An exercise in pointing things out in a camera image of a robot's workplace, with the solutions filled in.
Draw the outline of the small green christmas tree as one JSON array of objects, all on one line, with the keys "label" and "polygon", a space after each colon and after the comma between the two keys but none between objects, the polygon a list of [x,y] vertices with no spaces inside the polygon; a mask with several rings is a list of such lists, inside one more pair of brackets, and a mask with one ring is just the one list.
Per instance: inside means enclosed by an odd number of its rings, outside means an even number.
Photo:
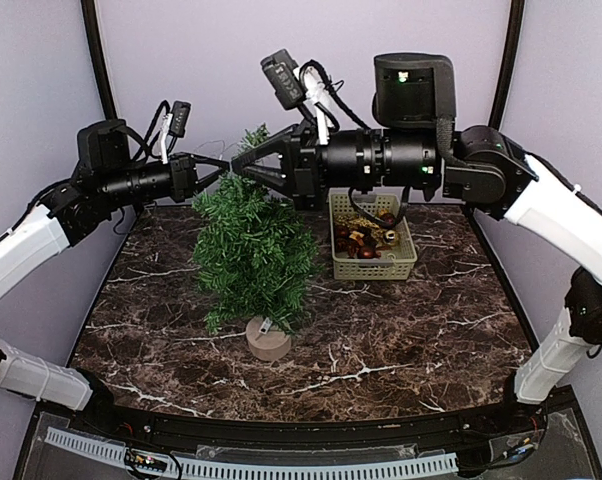
[{"label": "small green christmas tree", "polygon": [[213,193],[198,195],[193,209],[207,222],[193,251],[198,287],[215,299],[207,331],[260,316],[294,333],[306,317],[309,281],[320,271],[317,244],[300,213],[235,173],[222,175]]}]

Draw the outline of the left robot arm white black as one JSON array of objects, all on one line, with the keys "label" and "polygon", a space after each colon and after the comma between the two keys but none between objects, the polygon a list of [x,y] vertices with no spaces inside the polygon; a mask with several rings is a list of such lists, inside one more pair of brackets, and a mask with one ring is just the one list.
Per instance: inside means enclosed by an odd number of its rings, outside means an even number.
[{"label": "left robot arm white black", "polygon": [[[146,157],[134,160],[131,142]],[[227,162],[164,149],[151,160],[149,143],[124,120],[100,121],[77,134],[72,174],[43,188],[22,216],[0,235],[0,302],[56,258],[77,246],[114,212],[141,209],[155,200],[181,203],[204,191],[229,170]],[[0,336],[0,390],[80,412],[101,436],[122,427],[121,412],[94,376],[58,365]]]}]

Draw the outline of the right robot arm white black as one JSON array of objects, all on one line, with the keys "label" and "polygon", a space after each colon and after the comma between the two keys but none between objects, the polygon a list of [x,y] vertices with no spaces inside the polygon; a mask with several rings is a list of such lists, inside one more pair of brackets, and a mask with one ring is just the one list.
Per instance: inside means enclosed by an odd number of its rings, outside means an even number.
[{"label": "right robot arm white black", "polygon": [[317,210],[332,188],[366,193],[398,187],[430,200],[436,193],[536,234],[575,261],[558,319],[514,374],[508,398],[491,413],[502,434],[515,432],[554,386],[602,345],[602,210],[547,160],[487,125],[455,128],[451,60],[425,53],[374,58],[376,126],[344,130],[331,112],[340,103],[324,67],[298,64],[286,50],[261,61],[293,124],[233,160],[234,173]]}]

